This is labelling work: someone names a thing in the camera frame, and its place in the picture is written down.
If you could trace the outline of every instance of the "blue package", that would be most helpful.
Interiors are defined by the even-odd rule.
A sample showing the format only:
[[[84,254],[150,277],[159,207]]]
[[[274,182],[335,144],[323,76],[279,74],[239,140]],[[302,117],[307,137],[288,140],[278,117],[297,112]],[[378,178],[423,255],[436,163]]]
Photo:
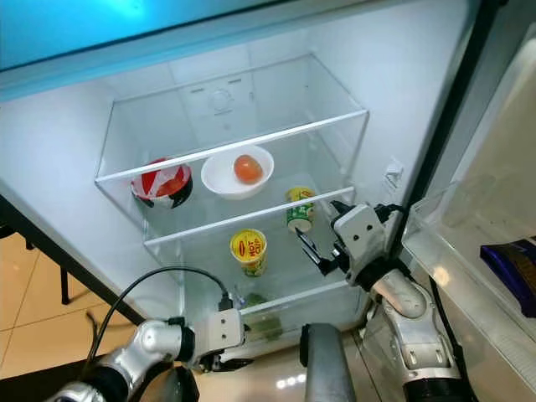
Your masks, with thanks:
[[[536,317],[536,245],[529,240],[483,245],[480,257],[518,299],[523,315]]]

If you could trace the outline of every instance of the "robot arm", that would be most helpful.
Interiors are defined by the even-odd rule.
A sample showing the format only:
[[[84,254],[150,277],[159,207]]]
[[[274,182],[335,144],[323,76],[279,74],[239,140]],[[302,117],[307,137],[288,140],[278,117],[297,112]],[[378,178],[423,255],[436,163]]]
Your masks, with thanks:
[[[406,399],[471,400],[448,342],[436,327],[436,307],[430,294],[403,274],[401,269],[405,265],[400,260],[385,258],[383,223],[399,207],[349,207],[338,201],[332,205],[339,212],[332,222],[337,236],[332,260],[322,258],[314,243],[299,229],[297,235],[305,253],[323,275],[340,269],[350,286],[361,286],[366,292],[381,296],[377,314],[383,314],[389,324],[391,358]]]
[[[211,314],[193,329],[145,321],[126,346],[106,355],[81,381],[65,385],[50,401],[127,401],[155,363],[177,360],[209,371],[218,368],[219,353],[243,342],[244,325],[234,308]]]

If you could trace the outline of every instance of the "refrigerator door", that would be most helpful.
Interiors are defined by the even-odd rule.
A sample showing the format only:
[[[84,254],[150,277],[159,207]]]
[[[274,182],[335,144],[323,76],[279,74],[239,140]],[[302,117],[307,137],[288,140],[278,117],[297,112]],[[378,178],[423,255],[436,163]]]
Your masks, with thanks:
[[[509,17],[536,18],[536,8],[518,7]],[[507,32],[510,49],[517,47],[526,27],[513,30],[518,40],[512,30]],[[491,42],[485,60],[498,44],[505,43]],[[483,63],[481,74],[492,67]],[[512,292],[519,282],[501,281],[482,258],[483,245],[524,239],[533,244],[534,102],[536,37],[531,26],[457,166],[456,183],[433,191],[411,208],[403,240],[416,264],[450,299],[448,315],[466,349],[469,376],[479,398],[497,401],[536,400],[536,319],[528,316],[532,304],[520,299],[518,290]],[[480,345],[476,338],[482,340]],[[487,363],[499,356],[500,373]],[[495,375],[504,384],[502,389],[490,388]]]

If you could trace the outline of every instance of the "tiled floor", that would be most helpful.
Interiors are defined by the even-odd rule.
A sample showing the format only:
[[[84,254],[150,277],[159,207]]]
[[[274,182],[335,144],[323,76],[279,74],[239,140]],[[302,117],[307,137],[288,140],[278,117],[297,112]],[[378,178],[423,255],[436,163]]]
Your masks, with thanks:
[[[101,322],[108,306],[69,276],[71,303],[61,304],[59,267],[14,234],[0,240],[0,379],[85,358],[90,310]],[[124,343],[134,327],[116,314],[99,352]]]
[[[343,346],[357,400],[380,402],[358,348],[349,333],[343,336]],[[300,364],[298,356],[298,347],[288,348],[256,359],[250,366],[238,371],[196,376],[201,394],[199,400],[200,402],[215,400],[302,402],[305,400],[306,389],[306,383],[302,381],[303,377],[307,376],[307,370]]]

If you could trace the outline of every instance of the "black cable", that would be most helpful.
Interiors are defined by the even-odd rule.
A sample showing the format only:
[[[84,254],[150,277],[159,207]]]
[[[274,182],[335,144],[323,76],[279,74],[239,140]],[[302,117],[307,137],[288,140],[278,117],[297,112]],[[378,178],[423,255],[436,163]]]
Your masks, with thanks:
[[[91,348],[90,350],[95,346],[95,341],[97,339],[97,336],[99,335],[99,324],[97,323],[97,320],[95,317],[93,317],[93,314],[88,310],[85,312],[85,317],[89,320],[91,323]]]
[[[469,382],[469,375],[467,373],[466,360],[465,360],[465,357],[463,356],[463,347],[456,340],[456,335],[454,335],[454,331],[452,330],[451,324],[449,323],[449,319],[446,316],[445,308],[443,307],[443,301],[441,301],[441,296],[439,294],[439,289],[437,288],[436,281],[434,281],[434,279],[431,276],[430,276],[430,288],[432,290],[432,296],[434,297],[434,303],[437,306],[437,311],[439,312],[439,317],[441,318],[441,321],[443,322],[443,326],[445,327],[446,336],[449,338],[449,341],[451,342],[452,356],[454,357],[454,360],[456,361],[456,365],[460,369],[461,379],[463,379],[466,383],[467,391],[469,395],[471,396],[471,400],[473,402],[478,402],[478,398],[472,389],[471,383]]]
[[[135,281],[133,281],[118,297],[117,300],[114,302],[114,304],[111,305],[110,310],[108,310],[108,313],[106,314],[104,320],[102,321],[102,325],[100,326],[99,334],[97,335],[95,341],[91,345],[90,352],[87,355],[87,359],[85,360],[84,368],[82,369],[82,373],[86,371],[90,363],[95,358],[95,355],[97,353],[97,350],[99,349],[99,346],[101,345],[102,338],[104,337],[104,332],[106,330],[106,327],[108,326],[108,322],[111,319],[111,315],[114,313],[114,311],[117,309],[119,304],[122,302],[122,300],[125,298],[126,295],[134,288],[136,287],[140,282],[146,280],[147,278],[159,274],[161,272],[168,272],[168,271],[186,271],[186,272],[194,272],[196,274],[200,274],[203,276],[207,276],[212,281],[216,282],[219,286],[219,288],[222,291],[222,300],[229,298],[229,292],[227,291],[227,288],[225,287],[224,283],[217,277],[212,275],[210,272],[201,270],[199,268],[193,268],[190,266],[185,265],[170,265],[170,266],[164,266],[163,268],[158,268],[156,270],[150,271],[146,273],[145,275],[140,276]]]

